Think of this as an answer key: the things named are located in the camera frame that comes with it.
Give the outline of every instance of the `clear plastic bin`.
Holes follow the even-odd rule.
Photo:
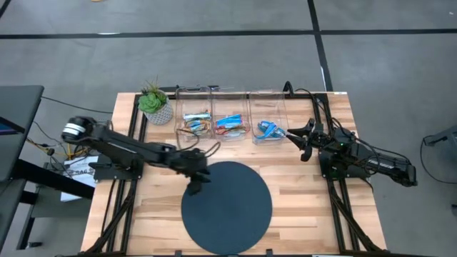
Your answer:
[[[249,94],[249,116],[251,117],[252,141],[256,145],[282,143],[285,137],[259,138],[264,132],[259,128],[263,121],[274,122],[283,132],[288,129],[286,104],[281,91],[263,90]]]
[[[210,118],[208,120],[208,130],[195,131],[199,135],[199,140],[213,137],[213,100],[211,89],[207,86],[198,87],[187,87],[178,88],[176,90],[176,123],[175,131],[178,129],[189,130],[189,119],[184,118],[191,117],[190,115],[197,115],[208,112]],[[183,131],[177,131],[178,138],[177,144],[181,148],[187,148],[196,143],[197,137],[192,133],[186,133]]]
[[[213,92],[213,130],[218,141],[240,141],[251,132],[246,91],[220,88]]]

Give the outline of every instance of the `wooden tabletop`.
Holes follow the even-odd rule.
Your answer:
[[[127,134],[129,130],[134,97],[134,93],[117,96],[112,119],[114,129],[119,133]],[[356,131],[348,95],[328,93],[328,100],[332,117],[337,118],[344,127]],[[313,108],[308,99],[286,100],[286,110],[289,128],[300,128],[313,117]],[[139,136],[141,117],[142,113],[139,112],[135,138]],[[145,141],[176,144],[174,126],[175,119],[164,126],[148,123]],[[211,140],[203,142],[199,148],[208,148],[212,143]],[[245,254],[265,254],[268,248],[273,249],[275,254],[338,253],[330,199],[326,181],[321,177],[317,151],[313,152],[308,162],[301,162],[300,155],[301,152],[289,141],[275,146],[257,146],[247,136],[244,141],[223,142],[219,151],[209,159],[209,163],[238,161],[250,166],[260,173],[270,190],[273,201],[270,226],[263,238]],[[371,188],[357,178],[346,181],[354,218],[376,245],[385,248]],[[100,236],[111,182],[102,181],[96,185],[82,251],[91,247]],[[166,168],[145,167],[136,190],[127,254],[174,255],[175,250],[182,250],[183,254],[210,254],[191,240],[183,225],[181,198],[187,183],[188,179]],[[341,220],[346,248],[350,249],[347,225],[343,217]],[[120,248],[123,224],[124,220],[121,220],[116,233],[115,250]]]

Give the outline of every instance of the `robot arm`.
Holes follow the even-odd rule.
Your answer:
[[[69,119],[61,135],[67,143],[88,146],[128,171],[141,159],[151,166],[169,168],[191,178],[191,194],[198,193],[201,183],[210,182],[205,153],[197,148],[178,150],[167,143],[143,143],[98,124],[93,118],[77,116]]]
[[[304,150],[301,155],[302,161],[309,160],[312,148],[317,148],[328,154],[331,159],[331,168],[336,173],[359,178],[381,173],[402,186],[417,186],[416,168],[408,159],[374,151],[374,149],[358,143],[354,133],[345,128],[336,128],[332,135],[328,135],[323,132],[323,129],[315,128],[314,120],[310,119],[305,127],[289,129],[288,132],[293,135],[287,135],[287,138],[294,142],[300,150]],[[364,172],[356,173],[350,169],[351,166],[359,167],[361,168],[359,171]]]

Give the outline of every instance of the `gray concrete floor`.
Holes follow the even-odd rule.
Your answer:
[[[457,28],[455,1],[316,0],[316,9],[322,29]],[[12,0],[0,34],[311,29],[309,17],[305,0]],[[373,177],[388,248],[455,256],[457,186],[424,173],[419,146],[457,120],[457,35],[324,36],[323,43],[333,87],[349,92],[360,137],[406,154],[418,169],[415,188]],[[0,85],[41,84],[45,96],[88,108],[112,110],[118,92],[138,91],[156,75],[162,86],[279,89],[289,80],[296,88],[323,90],[313,36],[0,40]],[[109,119],[42,101],[36,121],[57,138],[79,114]],[[36,127],[30,137],[47,142]],[[441,144],[426,148],[424,159],[437,177],[457,181],[456,154]],[[48,160],[30,146],[21,157],[38,165]],[[86,215],[37,220],[31,240],[44,245],[15,251],[26,212],[20,205],[1,256],[79,250]]]

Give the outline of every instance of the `transparent container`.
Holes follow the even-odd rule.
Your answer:
[[[197,136],[180,131],[180,129],[193,131],[198,135],[200,141],[213,137],[213,111],[213,100],[209,87],[198,86],[176,90],[175,131],[178,134],[179,147],[188,148],[197,141]]]
[[[279,144],[286,138],[288,121],[283,92],[273,90],[251,92],[249,94],[249,116],[252,126],[252,141],[256,145]],[[275,129],[271,136],[262,138],[268,129],[268,123],[274,123],[278,129]]]
[[[244,140],[251,132],[246,91],[220,88],[213,92],[213,133],[218,141]]]

